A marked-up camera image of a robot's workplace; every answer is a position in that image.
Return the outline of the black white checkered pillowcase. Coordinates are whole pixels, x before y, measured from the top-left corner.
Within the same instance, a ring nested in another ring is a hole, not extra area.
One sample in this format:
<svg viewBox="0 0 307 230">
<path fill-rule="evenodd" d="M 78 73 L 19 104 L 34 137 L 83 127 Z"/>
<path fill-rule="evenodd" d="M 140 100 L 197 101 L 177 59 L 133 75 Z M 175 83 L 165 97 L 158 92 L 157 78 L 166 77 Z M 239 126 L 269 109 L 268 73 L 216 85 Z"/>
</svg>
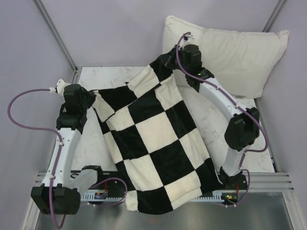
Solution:
<svg viewBox="0 0 307 230">
<path fill-rule="evenodd" d="M 222 188 L 173 76 L 159 56 L 124 86 L 94 90 L 93 109 L 129 211 L 160 215 Z"/>
</svg>

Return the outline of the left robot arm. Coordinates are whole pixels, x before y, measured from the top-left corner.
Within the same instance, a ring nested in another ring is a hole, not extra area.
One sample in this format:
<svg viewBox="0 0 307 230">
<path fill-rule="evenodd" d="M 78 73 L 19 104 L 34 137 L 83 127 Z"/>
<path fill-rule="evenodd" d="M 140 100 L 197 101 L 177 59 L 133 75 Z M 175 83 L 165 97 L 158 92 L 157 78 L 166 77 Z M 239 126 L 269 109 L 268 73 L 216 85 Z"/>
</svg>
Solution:
<svg viewBox="0 0 307 230">
<path fill-rule="evenodd" d="M 71 178 L 72 162 L 95 94 L 79 84 L 57 86 L 57 93 L 64 97 L 56 120 L 57 143 L 42 184 L 32 188 L 31 198 L 45 215 L 75 215 L 86 191 L 91 186 L 100 189 L 105 183 L 97 165 L 84 166 L 76 178 Z"/>
</svg>

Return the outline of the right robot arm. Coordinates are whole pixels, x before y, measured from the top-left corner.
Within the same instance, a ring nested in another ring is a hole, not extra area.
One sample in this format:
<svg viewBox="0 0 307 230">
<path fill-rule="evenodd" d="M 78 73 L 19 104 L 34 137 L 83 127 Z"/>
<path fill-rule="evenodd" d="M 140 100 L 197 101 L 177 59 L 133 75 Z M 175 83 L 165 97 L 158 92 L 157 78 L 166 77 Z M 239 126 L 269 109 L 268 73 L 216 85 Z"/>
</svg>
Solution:
<svg viewBox="0 0 307 230">
<path fill-rule="evenodd" d="M 228 123 L 224 134 L 228 150 L 220 167 L 219 183 L 221 187 L 230 189 L 242 175 L 245 151 L 259 137 L 260 114 L 255 107 L 245 108 L 236 101 L 217 78 L 203 67 L 197 45 L 175 45 L 169 55 L 165 66 L 183 72 L 188 85 L 213 103 Z"/>
</svg>

